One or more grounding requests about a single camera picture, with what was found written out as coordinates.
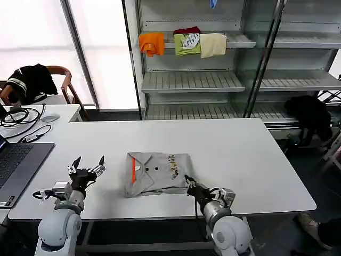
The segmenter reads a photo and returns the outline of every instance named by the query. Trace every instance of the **laptop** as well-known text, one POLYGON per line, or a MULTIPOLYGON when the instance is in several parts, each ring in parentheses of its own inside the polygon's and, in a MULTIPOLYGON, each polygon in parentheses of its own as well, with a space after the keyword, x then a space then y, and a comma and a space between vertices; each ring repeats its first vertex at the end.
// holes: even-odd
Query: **laptop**
POLYGON ((54 143, 9 143, 0 135, 0 209, 10 209, 54 143))

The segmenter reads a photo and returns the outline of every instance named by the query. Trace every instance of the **folded shirt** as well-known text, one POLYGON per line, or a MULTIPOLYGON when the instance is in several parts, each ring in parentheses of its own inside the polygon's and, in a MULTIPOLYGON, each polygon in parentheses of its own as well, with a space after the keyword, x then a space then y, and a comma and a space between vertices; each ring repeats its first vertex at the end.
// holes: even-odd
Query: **folded shirt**
POLYGON ((140 50, 148 57, 165 54, 165 35, 163 33, 148 33, 140 35, 140 50))
POLYGON ((209 58, 212 56, 226 54, 227 37, 219 33, 201 34, 201 58, 209 58))
POLYGON ((199 54, 200 34, 176 34, 174 35, 175 54, 177 56, 199 54))
POLYGON ((188 154, 127 154, 125 196, 186 193, 185 174, 192 175, 188 154))
POLYGON ((201 30, 195 26, 192 28, 177 29, 173 32, 173 35, 175 34, 201 34, 201 30))

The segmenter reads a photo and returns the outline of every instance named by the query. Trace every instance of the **white table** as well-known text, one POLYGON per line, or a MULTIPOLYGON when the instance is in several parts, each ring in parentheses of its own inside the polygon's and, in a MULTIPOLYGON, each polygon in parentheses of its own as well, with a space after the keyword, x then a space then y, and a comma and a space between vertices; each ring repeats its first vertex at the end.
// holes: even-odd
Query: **white table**
MULTIPOLYGON (((34 108, 37 109, 39 112, 42 111, 42 106, 23 106, 23 108, 34 108)), ((63 128, 65 125, 67 125, 69 122, 73 122, 76 120, 79 120, 80 115, 79 115, 79 110, 80 106, 79 105, 46 105, 46 111, 43 114, 44 116, 48 116, 50 114, 58 114, 60 118, 54 122, 51 123, 44 123, 39 121, 30 131, 24 133, 21 136, 9 139, 10 142, 17 142, 20 138, 22 138, 25 134, 28 134, 32 132, 33 130, 42 127, 46 124, 50 124, 52 126, 52 129, 49 133, 47 133, 45 136, 43 136, 39 142, 54 142, 55 138, 58 137, 59 133, 65 132, 65 128, 63 128)), ((31 113, 30 111, 30 116, 29 118, 34 118, 36 114, 31 113)), ((3 128, 0 127, 0 134, 4 137, 11 136, 18 134, 25 129, 27 129, 30 125, 32 124, 25 124, 25 125, 19 125, 14 129, 8 129, 8 128, 3 128)), ((0 223, 4 223, 6 220, 6 217, 8 215, 10 210, 6 209, 0 209, 0 223)))
POLYGON ((32 193, 70 181, 67 166, 96 165, 105 155, 107 170, 87 189, 83 220, 171 219, 194 216, 194 198, 157 195, 123 198, 127 152, 188 153, 194 176, 210 187, 236 192, 232 212, 241 216, 302 212, 316 204, 260 119, 74 122, 54 133, 55 148, 14 209, 11 220, 41 219, 53 212, 32 193))

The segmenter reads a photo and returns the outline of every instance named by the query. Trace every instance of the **wooden chair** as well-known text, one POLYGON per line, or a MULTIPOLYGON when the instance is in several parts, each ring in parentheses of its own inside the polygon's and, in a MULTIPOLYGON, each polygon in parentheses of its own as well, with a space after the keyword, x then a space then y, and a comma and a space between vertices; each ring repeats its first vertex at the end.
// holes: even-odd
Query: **wooden chair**
MULTIPOLYGON (((84 105, 80 101, 79 96, 77 95, 74 87, 71 84, 71 78, 72 78, 71 72, 67 68, 60 67, 60 66, 47 66, 46 68, 49 70, 51 75, 65 75, 65 79, 62 83, 62 93, 64 95, 66 103, 67 104, 79 104, 80 108, 84 112, 86 119, 90 121, 90 117, 87 111, 84 109, 84 105), (73 99, 71 99, 70 95, 67 93, 68 89, 71 91, 73 99)), ((11 92, 13 92, 12 86, 6 86, 6 88, 3 89, 0 93, 0 98, 3 100, 3 102, 7 106, 12 105, 9 101, 9 95, 11 92)))

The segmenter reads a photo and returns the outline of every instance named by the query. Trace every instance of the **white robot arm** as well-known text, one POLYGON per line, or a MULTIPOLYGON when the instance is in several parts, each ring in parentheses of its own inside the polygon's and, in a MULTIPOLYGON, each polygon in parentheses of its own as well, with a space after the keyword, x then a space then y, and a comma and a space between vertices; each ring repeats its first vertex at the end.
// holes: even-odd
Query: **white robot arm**
POLYGON ((206 220, 207 234, 211 235, 222 256, 238 256, 247 252, 251 232, 247 224, 231 215, 230 207, 236 194, 224 188, 208 189, 192 177, 185 176, 188 195, 194 196, 206 220))
POLYGON ((42 219, 35 256, 74 256, 77 236, 82 227, 80 213, 84 209, 85 189, 96 182, 104 170, 104 156, 93 169, 77 169, 80 157, 69 166, 72 183, 57 182, 52 189, 35 192, 38 199, 55 197, 54 211, 42 219))

